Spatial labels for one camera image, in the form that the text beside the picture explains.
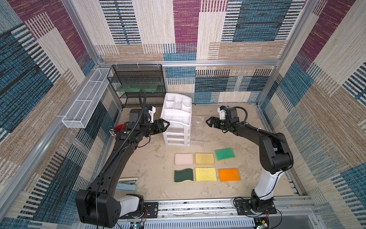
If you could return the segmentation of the white plastic drawer organizer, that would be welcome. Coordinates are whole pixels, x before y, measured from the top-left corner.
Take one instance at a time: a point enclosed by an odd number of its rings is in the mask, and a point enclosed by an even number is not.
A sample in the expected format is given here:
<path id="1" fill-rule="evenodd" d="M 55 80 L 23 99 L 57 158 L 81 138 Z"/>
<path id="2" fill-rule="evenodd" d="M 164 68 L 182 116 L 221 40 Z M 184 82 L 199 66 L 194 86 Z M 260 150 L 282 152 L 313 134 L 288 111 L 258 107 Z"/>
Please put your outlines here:
<path id="1" fill-rule="evenodd" d="M 183 94 L 166 93 L 161 118 L 170 123 L 163 132 L 168 146 L 190 146 L 192 99 Z"/>

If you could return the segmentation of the pink sponge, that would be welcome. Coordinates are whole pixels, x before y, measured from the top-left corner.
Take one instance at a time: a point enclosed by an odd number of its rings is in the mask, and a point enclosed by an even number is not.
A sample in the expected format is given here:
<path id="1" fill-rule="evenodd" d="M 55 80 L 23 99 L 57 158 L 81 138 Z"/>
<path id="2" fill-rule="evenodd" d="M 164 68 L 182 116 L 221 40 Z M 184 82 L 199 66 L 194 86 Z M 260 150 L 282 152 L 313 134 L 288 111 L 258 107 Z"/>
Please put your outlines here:
<path id="1" fill-rule="evenodd" d="M 176 166 L 191 166 L 193 165 L 193 154 L 175 154 L 174 164 Z"/>

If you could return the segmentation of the orange sponge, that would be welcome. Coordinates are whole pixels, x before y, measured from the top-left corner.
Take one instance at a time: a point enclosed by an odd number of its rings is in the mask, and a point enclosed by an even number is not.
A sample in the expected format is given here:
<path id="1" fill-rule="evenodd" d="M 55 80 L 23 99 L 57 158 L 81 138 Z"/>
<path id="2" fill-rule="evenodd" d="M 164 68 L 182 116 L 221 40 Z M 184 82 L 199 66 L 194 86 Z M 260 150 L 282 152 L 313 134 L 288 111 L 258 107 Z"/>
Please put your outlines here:
<path id="1" fill-rule="evenodd" d="M 240 181 L 240 174 L 237 168 L 235 169 L 219 169 L 219 177 L 221 182 Z"/>

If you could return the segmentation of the pale yellow cellulose sponge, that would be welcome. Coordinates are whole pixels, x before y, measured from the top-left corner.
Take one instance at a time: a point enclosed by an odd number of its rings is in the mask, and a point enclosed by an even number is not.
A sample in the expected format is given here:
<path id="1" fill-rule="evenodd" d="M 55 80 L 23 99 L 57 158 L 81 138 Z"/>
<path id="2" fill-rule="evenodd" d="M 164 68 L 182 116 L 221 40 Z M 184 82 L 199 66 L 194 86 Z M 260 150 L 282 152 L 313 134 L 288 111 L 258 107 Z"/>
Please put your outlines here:
<path id="1" fill-rule="evenodd" d="M 215 168 L 195 168 L 195 180 L 200 181 L 217 181 Z"/>

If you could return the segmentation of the dark green scouring sponge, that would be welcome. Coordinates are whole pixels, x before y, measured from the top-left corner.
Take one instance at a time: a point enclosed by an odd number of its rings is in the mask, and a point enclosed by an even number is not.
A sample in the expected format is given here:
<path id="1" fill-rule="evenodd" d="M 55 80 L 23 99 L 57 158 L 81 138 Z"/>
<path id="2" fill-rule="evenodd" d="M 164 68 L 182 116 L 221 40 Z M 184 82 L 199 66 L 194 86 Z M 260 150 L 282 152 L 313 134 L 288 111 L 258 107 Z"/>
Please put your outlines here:
<path id="1" fill-rule="evenodd" d="M 174 182 L 181 183 L 184 181 L 193 181 L 193 170 L 183 169 L 174 171 Z"/>

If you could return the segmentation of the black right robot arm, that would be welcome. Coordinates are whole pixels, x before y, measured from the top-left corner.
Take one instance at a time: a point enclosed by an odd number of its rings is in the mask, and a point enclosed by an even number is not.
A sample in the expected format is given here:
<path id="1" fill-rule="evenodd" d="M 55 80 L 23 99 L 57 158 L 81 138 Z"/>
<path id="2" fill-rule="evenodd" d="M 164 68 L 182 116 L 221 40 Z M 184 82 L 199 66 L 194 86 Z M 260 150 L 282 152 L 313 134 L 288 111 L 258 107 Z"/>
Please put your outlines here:
<path id="1" fill-rule="evenodd" d="M 294 164 L 285 136 L 249 124 L 248 112 L 243 107 L 221 106 L 218 113 L 219 117 L 212 116 L 206 120 L 209 127 L 220 129 L 223 133 L 233 133 L 259 146 L 259 160 L 263 168 L 261 177 L 250 198 L 237 197 L 233 200 L 238 214 L 249 217 L 276 214 L 274 190 L 282 175 Z"/>

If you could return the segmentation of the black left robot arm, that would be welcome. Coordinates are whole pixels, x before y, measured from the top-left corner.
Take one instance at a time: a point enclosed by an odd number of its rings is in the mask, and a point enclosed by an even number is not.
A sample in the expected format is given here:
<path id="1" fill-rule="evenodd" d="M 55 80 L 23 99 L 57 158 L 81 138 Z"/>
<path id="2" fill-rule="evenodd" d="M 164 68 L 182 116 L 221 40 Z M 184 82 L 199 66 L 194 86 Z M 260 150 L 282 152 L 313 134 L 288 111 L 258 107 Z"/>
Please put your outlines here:
<path id="1" fill-rule="evenodd" d="M 143 196 L 129 194 L 116 200 L 114 194 L 129 158 L 143 138 L 163 133 L 169 126 L 162 118 L 153 120 L 146 108 L 130 111 L 129 121 L 118 130 L 112 153 L 100 173 L 87 189 L 77 192 L 75 202 L 82 223 L 113 228 L 124 215 L 144 215 Z"/>

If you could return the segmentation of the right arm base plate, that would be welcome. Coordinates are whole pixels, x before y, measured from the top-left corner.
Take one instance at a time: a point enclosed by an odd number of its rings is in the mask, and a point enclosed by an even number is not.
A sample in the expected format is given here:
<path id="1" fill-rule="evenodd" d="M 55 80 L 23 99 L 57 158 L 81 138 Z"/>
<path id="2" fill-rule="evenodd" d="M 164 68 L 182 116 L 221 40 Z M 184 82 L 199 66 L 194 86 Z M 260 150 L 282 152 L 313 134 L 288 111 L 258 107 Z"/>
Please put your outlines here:
<path id="1" fill-rule="evenodd" d="M 268 200 L 234 198 L 233 205 L 238 215 L 258 217 L 267 213 L 277 214 L 273 198 Z"/>

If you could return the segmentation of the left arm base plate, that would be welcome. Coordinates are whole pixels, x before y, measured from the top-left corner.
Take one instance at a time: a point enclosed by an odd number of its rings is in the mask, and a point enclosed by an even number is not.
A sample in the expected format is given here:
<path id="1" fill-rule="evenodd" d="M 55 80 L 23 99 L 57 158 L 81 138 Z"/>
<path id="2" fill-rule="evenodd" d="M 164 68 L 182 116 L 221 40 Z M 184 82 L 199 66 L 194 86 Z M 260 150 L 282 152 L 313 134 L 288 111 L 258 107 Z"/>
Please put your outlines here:
<path id="1" fill-rule="evenodd" d="M 158 202 L 145 202 L 143 211 L 141 213 L 139 212 L 128 213 L 126 215 L 121 216 L 120 219 L 142 219 L 143 217 L 147 219 L 155 219 L 158 217 L 158 210 L 159 210 Z"/>

